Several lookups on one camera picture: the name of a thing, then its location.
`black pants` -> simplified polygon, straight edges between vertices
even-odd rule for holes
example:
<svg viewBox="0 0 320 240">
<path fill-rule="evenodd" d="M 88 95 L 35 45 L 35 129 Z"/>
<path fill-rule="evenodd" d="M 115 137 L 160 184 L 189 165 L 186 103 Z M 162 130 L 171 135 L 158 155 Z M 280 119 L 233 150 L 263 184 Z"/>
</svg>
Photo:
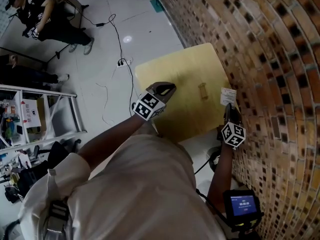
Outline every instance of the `black pants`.
<svg viewBox="0 0 320 240">
<path fill-rule="evenodd" d="M 41 90 L 50 90 L 50 86 L 43 86 L 43 83 L 56 84 L 58 76 L 49 74 L 25 66 L 6 66 L 3 72 L 2 82 L 5 85 L 20 86 Z"/>
<path fill-rule="evenodd" d="M 53 39 L 67 44 L 78 44 L 86 46 L 90 43 L 91 38 L 87 36 L 80 28 L 74 27 L 67 19 L 59 23 L 47 23 L 39 34 L 40 41 Z"/>
</svg>

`brick wall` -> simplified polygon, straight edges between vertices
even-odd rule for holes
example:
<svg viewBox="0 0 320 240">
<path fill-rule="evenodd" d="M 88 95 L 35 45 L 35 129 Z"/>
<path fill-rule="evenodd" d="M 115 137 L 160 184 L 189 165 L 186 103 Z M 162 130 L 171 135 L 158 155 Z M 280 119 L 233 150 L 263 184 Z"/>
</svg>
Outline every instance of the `brick wall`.
<svg viewBox="0 0 320 240">
<path fill-rule="evenodd" d="M 263 239 L 320 235 L 320 0 L 161 0 L 187 46 L 210 42 L 247 129 L 233 173 Z"/>
</svg>

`sneaker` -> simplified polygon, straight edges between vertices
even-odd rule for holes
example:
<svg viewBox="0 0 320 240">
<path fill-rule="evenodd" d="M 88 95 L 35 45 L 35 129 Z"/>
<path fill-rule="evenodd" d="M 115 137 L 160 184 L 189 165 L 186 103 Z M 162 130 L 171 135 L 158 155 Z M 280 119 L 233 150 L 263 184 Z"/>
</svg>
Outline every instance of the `sneaker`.
<svg viewBox="0 0 320 240">
<path fill-rule="evenodd" d="M 75 51 L 75 49 L 77 48 L 78 44 L 70 44 L 69 47 L 69 53 L 73 53 Z"/>
<path fill-rule="evenodd" d="M 84 47 L 84 55 L 88 55 L 91 52 L 92 49 L 92 45 L 94 44 L 95 39 L 93 37 L 91 37 L 91 42 L 88 43 L 85 47 Z"/>
<path fill-rule="evenodd" d="M 58 77 L 58 82 L 61 83 L 61 82 L 68 81 L 69 77 L 70 77 L 69 74 L 63 74 L 63 75 Z"/>
</svg>

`wooden board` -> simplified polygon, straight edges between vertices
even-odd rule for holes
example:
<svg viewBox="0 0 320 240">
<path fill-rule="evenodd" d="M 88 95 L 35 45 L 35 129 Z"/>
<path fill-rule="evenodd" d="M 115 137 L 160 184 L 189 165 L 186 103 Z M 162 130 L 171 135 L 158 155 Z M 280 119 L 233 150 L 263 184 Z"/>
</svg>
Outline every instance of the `wooden board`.
<svg viewBox="0 0 320 240">
<path fill-rule="evenodd" d="M 180 50 L 135 68 L 142 90 L 154 82 L 174 83 L 176 92 L 154 123 L 159 133 L 173 142 L 204 134 L 224 123 L 221 88 L 231 88 L 211 43 Z M 205 83 L 207 99 L 199 85 Z"/>
</svg>

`screen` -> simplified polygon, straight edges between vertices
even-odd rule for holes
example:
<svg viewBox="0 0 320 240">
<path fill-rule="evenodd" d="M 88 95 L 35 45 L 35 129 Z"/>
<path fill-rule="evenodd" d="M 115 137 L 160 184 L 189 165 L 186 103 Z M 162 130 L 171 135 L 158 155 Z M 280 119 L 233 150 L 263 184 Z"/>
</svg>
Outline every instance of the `screen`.
<svg viewBox="0 0 320 240">
<path fill-rule="evenodd" d="M 231 196 L 234 216 L 255 213 L 257 211 L 253 195 Z"/>
</svg>

